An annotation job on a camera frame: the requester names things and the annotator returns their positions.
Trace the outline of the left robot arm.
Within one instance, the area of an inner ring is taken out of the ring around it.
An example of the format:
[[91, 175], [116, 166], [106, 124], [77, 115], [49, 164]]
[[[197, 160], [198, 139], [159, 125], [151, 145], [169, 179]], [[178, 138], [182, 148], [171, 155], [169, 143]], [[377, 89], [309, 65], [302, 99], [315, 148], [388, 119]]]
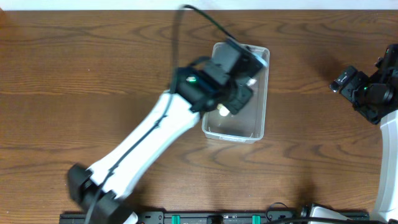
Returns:
[[79, 163], [67, 172], [70, 197], [86, 213], [85, 223], [137, 223], [124, 204], [147, 169], [205, 112], [219, 104], [236, 114], [253, 96], [249, 81], [264, 66], [248, 62], [225, 65], [210, 59], [175, 69], [170, 88], [150, 113], [113, 151], [89, 167]]

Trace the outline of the clear plastic container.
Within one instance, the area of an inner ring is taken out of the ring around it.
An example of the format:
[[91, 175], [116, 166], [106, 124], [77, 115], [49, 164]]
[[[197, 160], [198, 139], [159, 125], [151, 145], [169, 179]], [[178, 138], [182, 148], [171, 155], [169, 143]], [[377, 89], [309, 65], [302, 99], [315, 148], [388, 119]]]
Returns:
[[254, 143], [264, 136], [269, 69], [253, 86], [254, 95], [236, 115], [221, 116], [219, 111], [205, 113], [201, 128], [210, 139]]

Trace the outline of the white plastic fork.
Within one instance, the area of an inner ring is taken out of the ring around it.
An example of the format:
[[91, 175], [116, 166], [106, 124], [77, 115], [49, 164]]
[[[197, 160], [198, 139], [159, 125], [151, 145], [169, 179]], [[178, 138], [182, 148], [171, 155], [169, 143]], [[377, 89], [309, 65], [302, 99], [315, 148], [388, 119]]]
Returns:
[[253, 97], [254, 90], [252, 88], [256, 83], [257, 80], [253, 78], [229, 81], [218, 98], [216, 108], [219, 114], [221, 116], [238, 114]]

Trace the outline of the black mounting rail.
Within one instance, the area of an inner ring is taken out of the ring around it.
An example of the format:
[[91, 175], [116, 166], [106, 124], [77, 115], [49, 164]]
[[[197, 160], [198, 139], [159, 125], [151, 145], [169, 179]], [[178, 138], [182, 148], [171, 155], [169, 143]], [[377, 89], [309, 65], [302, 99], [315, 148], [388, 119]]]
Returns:
[[[352, 220], [369, 220], [368, 212], [341, 212]], [[265, 213], [164, 213], [144, 212], [138, 215], [138, 224], [171, 224], [172, 216], [179, 216], [180, 223], [254, 223], [253, 217], [260, 217], [261, 223], [267, 223]], [[271, 210], [268, 217], [273, 220], [281, 218], [295, 218], [295, 212], [290, 210]], [[83, 224], [85, 214], [64, 213], [60, 215], [59, 224]]]

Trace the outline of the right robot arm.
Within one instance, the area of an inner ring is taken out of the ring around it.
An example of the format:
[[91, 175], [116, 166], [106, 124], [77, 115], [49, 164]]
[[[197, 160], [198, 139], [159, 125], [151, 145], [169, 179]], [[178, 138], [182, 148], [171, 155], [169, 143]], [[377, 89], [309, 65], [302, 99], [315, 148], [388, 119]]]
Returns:
[[397, 220], [397, 75], [382, 79], [382, 70], [367, 76], [352, 66], [343, 70], [330, 89], [345, 97], [355, 111], [382, 133], [382, 163], [371, 219]]

